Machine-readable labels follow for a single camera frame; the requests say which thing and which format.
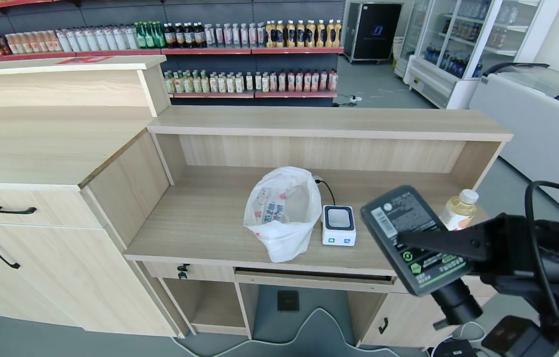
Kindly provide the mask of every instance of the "barcode label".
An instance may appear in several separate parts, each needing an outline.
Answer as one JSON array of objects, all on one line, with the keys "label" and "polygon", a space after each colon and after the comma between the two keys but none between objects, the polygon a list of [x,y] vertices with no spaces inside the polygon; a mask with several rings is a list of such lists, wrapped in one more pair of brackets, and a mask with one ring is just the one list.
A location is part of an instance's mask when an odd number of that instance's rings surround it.
[{"label": "barcode label", "polygon": [[383,229],[388,238],[392,238],[397,234],[392,222],[381,207],[375,208],[371,213],[374,219],[379,222],[379,226],[381,226],[381,229]]}]

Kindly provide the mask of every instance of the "black drawer handle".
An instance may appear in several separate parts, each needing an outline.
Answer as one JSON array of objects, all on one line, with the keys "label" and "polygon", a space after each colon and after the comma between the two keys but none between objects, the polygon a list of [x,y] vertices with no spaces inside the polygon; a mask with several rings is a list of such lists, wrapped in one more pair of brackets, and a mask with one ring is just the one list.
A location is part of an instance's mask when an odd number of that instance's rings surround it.
[{"label": "black drawer handle", "polygon": [[3,256],[1,256],[1,254],[0,254],[0,259],[1,259],[3,262],[5,262],[6,265],[12,267],[13,269],[19,269],[19,267],[21,267],[21,265],[19,265],[18,263],[13,263],[13,264],[11,264],[11,263],[7,262],[7,260],[6,260]]},{"label": "black drawer handle", "polygon": [[23,211],[4,211],[2,210],[2,206],[0,206],[0,213],[10,213],[12,215],[30,215],[31,213],[37,211],[37,208],[35,207],[29,207],[26,210]]},{"label": "black drawer handle", "polygon": [[386,331],[386,328],[388,328],[388,325],[390,324],[390,321],[388,321],[388,318],[384,318],[383,322],[385,323],[383,325],[383,327],[379,326],[379,334],[383,334]]}]

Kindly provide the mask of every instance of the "white plastic bag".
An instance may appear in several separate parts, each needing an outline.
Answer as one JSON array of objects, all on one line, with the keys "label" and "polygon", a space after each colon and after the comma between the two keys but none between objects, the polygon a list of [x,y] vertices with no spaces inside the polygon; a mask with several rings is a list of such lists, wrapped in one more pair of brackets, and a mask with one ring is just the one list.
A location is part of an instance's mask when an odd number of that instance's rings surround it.
[{"label": "white plastic bag", "polygon": [[255,185],[246,202],[244,226],[261,240],[273,263],[304,253],[321,217],[321,195],[311,173],[275,169]]}]

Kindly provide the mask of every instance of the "glass door refrigerator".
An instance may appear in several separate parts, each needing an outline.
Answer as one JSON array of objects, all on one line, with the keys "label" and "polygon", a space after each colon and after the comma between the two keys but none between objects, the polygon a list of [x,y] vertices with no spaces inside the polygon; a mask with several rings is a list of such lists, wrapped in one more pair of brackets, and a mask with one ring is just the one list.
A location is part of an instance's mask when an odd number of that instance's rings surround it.
[{"label": "glass door refrigerator", "polygon": [[467,109],[487,68],[532,62],[559,9],[559,0],[416,0],[427,2],[420,36],[408,27],[405,41],[418,44],[402,77],[441,109]]}]

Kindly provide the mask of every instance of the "bottle cap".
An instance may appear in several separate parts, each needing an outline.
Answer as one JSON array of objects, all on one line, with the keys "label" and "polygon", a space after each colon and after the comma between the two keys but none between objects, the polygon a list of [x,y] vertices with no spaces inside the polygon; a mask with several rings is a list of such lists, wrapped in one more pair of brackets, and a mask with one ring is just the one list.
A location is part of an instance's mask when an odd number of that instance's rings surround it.
[{"label": "bottle cap", "polygon": [[467,205],[473,205],[474,203],[476,203],[478,197],[479,196],[477,192],[469,189],[462,190],[458,195],[458,199],[460,199],[462,203],[466,203]]}]

